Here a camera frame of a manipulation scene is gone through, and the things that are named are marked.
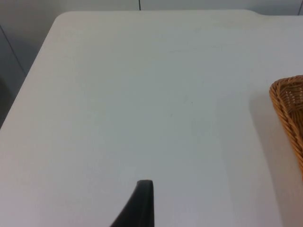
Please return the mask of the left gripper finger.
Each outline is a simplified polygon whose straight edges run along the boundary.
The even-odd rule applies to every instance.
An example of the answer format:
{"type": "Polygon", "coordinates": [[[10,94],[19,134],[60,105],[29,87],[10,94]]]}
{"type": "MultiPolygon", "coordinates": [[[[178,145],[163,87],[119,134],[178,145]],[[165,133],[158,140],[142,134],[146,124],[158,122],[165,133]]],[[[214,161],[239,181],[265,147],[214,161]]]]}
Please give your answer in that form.
{"type": "Polygon", "coordinates": [[[139,180],[128,202],[112,223],[113,227],[154,227],[152,180],[139,180]]]}

